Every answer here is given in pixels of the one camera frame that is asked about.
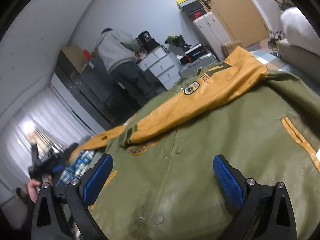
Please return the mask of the operator left hand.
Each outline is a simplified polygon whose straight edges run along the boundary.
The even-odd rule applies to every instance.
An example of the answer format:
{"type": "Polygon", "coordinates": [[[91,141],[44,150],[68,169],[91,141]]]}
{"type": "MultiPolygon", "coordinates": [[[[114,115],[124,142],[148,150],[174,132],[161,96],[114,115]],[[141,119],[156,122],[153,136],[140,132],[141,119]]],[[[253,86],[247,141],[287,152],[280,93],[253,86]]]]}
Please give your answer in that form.
{"type": "Polygon", "coordinates": [[[33,203],[36,203],[37,197],[38,197],[38,191],[37,188],[42,186],[42,182],[36,180],[36,179],[31,179],[28,184],[27,184],[27,191],[30,197],[30,200],[33,203]]]}

